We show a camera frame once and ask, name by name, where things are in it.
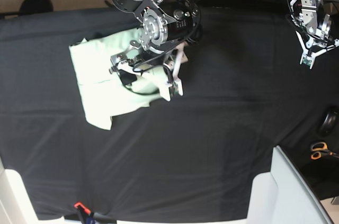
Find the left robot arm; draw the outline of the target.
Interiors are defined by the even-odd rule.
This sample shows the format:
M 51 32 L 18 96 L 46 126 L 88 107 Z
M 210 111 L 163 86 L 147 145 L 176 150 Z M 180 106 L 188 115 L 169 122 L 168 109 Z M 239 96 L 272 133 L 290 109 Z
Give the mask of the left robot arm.
M 331 35 L 332 18 L 323 0 L 287 0 L 287 4 L 288 22 L 302 48 L 300 64 L 312 69 L 317 57 L 338 48 L 338 38 Z

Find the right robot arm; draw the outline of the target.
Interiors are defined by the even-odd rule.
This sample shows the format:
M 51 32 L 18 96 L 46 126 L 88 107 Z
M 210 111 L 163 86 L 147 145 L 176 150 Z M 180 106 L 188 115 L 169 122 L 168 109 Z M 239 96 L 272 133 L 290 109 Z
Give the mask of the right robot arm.
M 178 77 L 184 47 L 201 39 L 201 12 L 193 0 L 112 0 L 113 5 L 132 13 L 140 22 L 140 36 L 129 47 L 111 56 L 110 73 L 117 73 L 131 90 L 138 77 L 150 80 L 160 96 L 170 101 L 183 95 Z

